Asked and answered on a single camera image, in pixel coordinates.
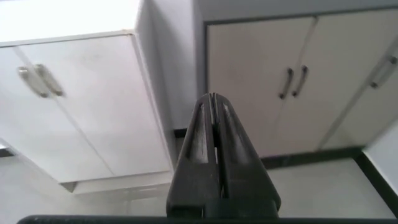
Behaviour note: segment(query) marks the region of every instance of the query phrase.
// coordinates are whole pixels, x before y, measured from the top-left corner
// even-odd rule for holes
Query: tiled floor
[[[270,170],[281,217],[394,218],[351,159]],[[66,192],[16,157],[0,158],[0,223],[32,214],[165,215],[166,197],[123,200]]]

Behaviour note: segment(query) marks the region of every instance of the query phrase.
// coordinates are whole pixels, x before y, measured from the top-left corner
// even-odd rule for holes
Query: black baseboard
[[[299,166],[315,162],[326,162],[336,159],[355,159],[362,153],[362,146],[346,147],[342,149],[322,150],[300,154],[289,154],[283,156],[272,156],[262,158],[261,161],[266,169]]]
[[[384,180],[383,176],[375,168],[372,162],[368,159],[365,154],[359,155],[355,162],[361,168],[362,172],[366,175],[370,183],[377,190],[380,197],[384,200],[393,214],[398,218],[398,196],[390,187],[390,185]]]
[[[184,138],[186,133],[187,133],[187,129],[186,128],[174,129],[175,138]]]
[[[9,152],[7,149],[0,149],[0,158],[14,156],[13,153]]]

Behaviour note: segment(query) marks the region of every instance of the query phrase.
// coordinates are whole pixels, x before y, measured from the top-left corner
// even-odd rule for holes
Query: white wall
[[[366,148],[364,153],[398,194],[398,120]]]
[[[198,98],[193,0],[153,0],[152,17],[175,129],[186,128]]]

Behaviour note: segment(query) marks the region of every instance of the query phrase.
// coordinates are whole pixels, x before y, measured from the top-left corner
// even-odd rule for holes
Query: wall
[[[175,129],[187,127],[196,99],[206,90],[203,21],[398,7],[398,0],[153,0],[153,3]]]
[[[366,148],[364,153],[398,194],[398,120]]]
[[[153,0],[152,6],[175,129],[187,127],[198,98],[194,3],[194,0]]]

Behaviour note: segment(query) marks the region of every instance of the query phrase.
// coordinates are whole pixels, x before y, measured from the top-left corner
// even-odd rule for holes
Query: black plastic object
[[[296,88],[296,90],[294,90],[292,92],[292,96],[294,96],[294,97],[298,97],[299,96],[299,94],[301,92],[301,89],[304,86],[304,83],[305,83],[305,81],[307,79],[307,76],[308,76],[308,67],[303,65],[302,68],[301,68],[301,72],[302,72],[301,73],[301,79],[300,79],[300,81],[299,81],[299,83],[297,85],[297,88]]]
[[[211,105],[201,97],[192,114],[167,197],[168,217],[201,218],[205,204],[220,198]]]
[[[253,223],[253,224],[397,224],[397,220],[386,219],[358,219],[358,218],[280,218],[267,219],[187,219],[165,217],[113,217],[88,215],[32,215],[23,218],[18,224],[168,224],[168,223]]]
[[[287,68],[287,79],[284,88],[282,90],[282,93],[279,93],[279,98],[282,100],[286,97],[287,92],[289,91],[290,85],[292,84],[293,75],[294,75],[293,69]]]
[[[178,159],[167,216],[277,218],[279,207],[280,197],[231,103],[217,94],[202,96]]]

